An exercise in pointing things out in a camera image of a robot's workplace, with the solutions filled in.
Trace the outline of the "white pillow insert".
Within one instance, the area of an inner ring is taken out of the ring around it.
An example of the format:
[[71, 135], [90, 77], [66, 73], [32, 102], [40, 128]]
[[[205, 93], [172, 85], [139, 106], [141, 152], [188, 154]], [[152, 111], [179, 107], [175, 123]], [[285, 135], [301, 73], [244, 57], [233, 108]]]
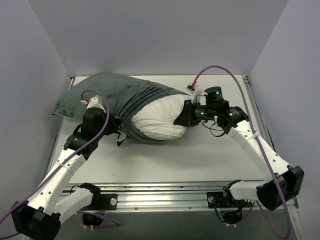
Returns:
[[185, 101], [190, 98], [186, 94], [174, 94], [154, 100], [137, 112], [131, 122], [143, 135], [153, 140], [178, 139], [187, 128], [174, 125], [174, 121], [182, 113]]

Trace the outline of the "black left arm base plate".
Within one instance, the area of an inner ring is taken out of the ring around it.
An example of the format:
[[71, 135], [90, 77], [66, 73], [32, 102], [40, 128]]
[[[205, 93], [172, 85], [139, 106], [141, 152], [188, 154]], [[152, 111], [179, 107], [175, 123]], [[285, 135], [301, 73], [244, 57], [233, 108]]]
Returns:
[[113, 211], [117, 209], [118, 195], [115, 193], [103, 193], [93, 196], [89, 205], [84, 206], [80, 211]]

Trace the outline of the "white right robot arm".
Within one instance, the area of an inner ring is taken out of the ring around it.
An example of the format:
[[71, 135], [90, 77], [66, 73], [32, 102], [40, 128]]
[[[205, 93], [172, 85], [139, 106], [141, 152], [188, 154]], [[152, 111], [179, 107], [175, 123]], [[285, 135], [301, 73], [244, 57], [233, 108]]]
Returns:
[[258, 201], [273, 211], [301, 189], [304, 171], [282, 159], [251, 125], [249, 116], [238, 106], [230, 106], [219, 86], [199, 89], [189, 85], [191, 99], [185, 100], [175, 125], [194, 127], [213, 121], [250, 157], [262, 175], [261, 181], [235, 180], [225, 187], [223, 203], [234, 206], [241, 200]]

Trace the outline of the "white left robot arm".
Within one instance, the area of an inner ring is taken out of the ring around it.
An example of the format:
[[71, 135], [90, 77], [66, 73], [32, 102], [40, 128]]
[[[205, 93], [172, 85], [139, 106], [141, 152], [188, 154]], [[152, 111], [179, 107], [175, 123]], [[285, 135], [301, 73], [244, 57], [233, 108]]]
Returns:
[[105, 135], [118, 131], [118, 123], [103, 108], [88, 108], [82, 123], [70, 135], [59, 158], [35, 193], [12, 206], [11, 217], [16, 231], [34, 240], [52, 240], [64, 221], [83, 208], [99, 209], [102, 195], [99, 187], [81, 184], [73, 193], [59, 197], [77, 170], [98, 148]]

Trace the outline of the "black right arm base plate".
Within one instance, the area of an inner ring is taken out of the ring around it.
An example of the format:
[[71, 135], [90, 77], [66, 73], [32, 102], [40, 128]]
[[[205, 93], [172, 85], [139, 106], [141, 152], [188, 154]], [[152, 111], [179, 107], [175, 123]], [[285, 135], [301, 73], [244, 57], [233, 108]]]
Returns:
[[231, 195], [224, 191], [211, 191], [206, 193], [207, 205], [209, 208], [249, 208], [251, 201], [235, 200]]

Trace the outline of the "zebra and grey plush pillowcase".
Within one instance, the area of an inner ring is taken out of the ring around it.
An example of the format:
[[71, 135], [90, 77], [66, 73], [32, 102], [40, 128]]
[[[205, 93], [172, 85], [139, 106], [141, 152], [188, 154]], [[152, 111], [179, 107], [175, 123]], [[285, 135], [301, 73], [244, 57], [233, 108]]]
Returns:
[[67, 118], [82, 119], [86, 106], [81, 103], [81, 94], [87, 90], [87, 98], [101, 94], [107, 101], [110, 114], [120, 120], [120, 140], [133, 140], [155, 143], [155, 140], [143, 135], [131, 122], [132, 117], [147, 104], [170, 95], [182, 94], [167, 85], [126, 75], [101, 72], [91, 75], [69, 91], [65, 92], [52, 109], [52, 114]]

